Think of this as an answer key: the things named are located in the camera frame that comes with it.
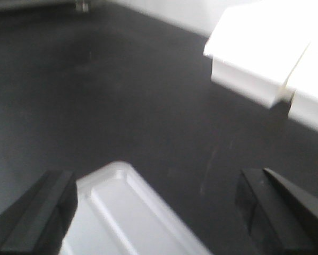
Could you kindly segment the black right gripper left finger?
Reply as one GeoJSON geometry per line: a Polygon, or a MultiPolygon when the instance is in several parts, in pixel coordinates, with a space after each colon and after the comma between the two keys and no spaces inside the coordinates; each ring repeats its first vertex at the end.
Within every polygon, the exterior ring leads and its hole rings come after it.
{"type": "Polygon", "coordinates": [[[0,213],[0,254],[59,254],[77,207],[75,174],[47,171],[0,213]]]}

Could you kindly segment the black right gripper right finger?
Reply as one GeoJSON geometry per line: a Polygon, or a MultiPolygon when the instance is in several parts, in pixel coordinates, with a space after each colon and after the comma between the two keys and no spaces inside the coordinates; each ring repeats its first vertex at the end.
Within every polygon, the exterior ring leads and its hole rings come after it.
{"type": "Polygon", "coordinates": [[[318,254],[318,198],[282,175],[241,170],[235,204],[258,254],[318,254]]]}

